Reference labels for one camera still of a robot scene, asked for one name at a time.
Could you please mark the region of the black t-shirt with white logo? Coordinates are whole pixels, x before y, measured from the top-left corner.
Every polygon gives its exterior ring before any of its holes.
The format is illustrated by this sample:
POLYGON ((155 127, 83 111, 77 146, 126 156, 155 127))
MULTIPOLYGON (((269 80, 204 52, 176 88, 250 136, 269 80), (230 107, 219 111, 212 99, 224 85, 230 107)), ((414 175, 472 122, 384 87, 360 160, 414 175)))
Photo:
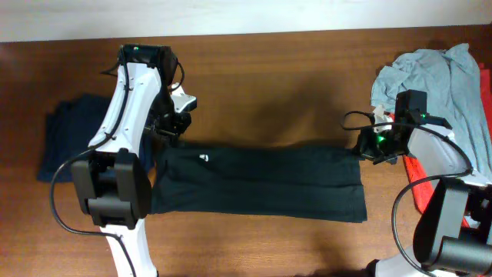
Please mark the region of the black t-shirt with white logo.
POLYGON ((153 214, 367 221, 359 159, 340 147, 254 149, 185 143, 157 154, 156 169, 153 214))

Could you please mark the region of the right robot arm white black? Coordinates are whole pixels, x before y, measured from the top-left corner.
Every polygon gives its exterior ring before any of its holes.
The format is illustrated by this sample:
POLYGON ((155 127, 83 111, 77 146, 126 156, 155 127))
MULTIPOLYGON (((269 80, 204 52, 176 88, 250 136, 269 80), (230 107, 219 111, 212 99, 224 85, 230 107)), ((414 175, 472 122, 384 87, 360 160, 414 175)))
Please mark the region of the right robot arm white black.
POLYGON ((427 93, 396 96, 394 114, 374 110, 361 126, 356 155, 374 164, 415 157, 426 177, 405 186, 394 200, 391 229, 398 255, 375 260, 369 276, 489 276, 491 274, 491 182, 456 143, 450 123, 427 112, 427 93), (405 250, 397 238, 397 208, 406 192, 437 183, 405 250))

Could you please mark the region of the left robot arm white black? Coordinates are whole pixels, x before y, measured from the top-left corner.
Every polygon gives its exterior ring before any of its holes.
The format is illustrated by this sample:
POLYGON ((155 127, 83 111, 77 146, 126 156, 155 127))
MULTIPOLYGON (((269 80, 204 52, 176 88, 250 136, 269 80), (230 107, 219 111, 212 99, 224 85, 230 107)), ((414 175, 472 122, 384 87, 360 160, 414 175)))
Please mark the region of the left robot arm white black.
POLYGON ((70 163, 81 211, 108 240, 119 276, 156 276, 148 249, 145 217, 151 182, 139 159, 143 134, 176 145, 191 124, 197 99, 174 82, 184 69, 168 46, 120 47, 107 73, 117 85, 88 149, 70 163))

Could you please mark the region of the red garment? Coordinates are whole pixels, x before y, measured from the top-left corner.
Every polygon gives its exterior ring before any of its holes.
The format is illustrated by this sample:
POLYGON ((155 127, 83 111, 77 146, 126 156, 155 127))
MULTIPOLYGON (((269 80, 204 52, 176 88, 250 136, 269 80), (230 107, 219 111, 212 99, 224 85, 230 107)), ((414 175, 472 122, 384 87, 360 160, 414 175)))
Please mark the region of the red garment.
POLYGON ((414 129, 407 137, 408 154, 404 164, 409 181, 414 183, 412 193, 420 212, 424 212, 439 175, 457 175, 478 186, 490 183, 473 166, 464 150, 457 144, 453 129, 445 118, 427 111, 427 93, 417 90, 400 92, 396 96, 395 110, 389 112, 394 120, 401 118, 401 99, 409 97, 406 109, 416 111, 417 122, 422 128, 414 129))

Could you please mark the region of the grey t-shirt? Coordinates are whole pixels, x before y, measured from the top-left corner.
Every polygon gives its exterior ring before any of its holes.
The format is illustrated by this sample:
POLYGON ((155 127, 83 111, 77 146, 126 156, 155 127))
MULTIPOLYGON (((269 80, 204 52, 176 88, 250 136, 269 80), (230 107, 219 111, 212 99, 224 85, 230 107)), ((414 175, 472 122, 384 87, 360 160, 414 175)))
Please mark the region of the grey t-shirt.
POLYGON ((491 138, 480 97, 480 69, 469 45, 400 55, 377 75, 371 105, 393 112, 397 94, 407 90, 427 93, 427 111, 448 120, 472 166, 490 179, 491 138))

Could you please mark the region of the folded navy blue garment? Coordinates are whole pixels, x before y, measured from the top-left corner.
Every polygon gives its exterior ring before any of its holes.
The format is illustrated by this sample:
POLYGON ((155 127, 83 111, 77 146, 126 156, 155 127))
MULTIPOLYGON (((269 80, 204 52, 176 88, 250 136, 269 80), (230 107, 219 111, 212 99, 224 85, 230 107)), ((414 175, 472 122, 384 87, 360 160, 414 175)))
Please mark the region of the folded navy blue garment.
POLYGON ((87 149, 110 105, 111 99, 84 94, 58 103, 45 117, 45 151, 36 179, 50 182, 58 167, 87 149))

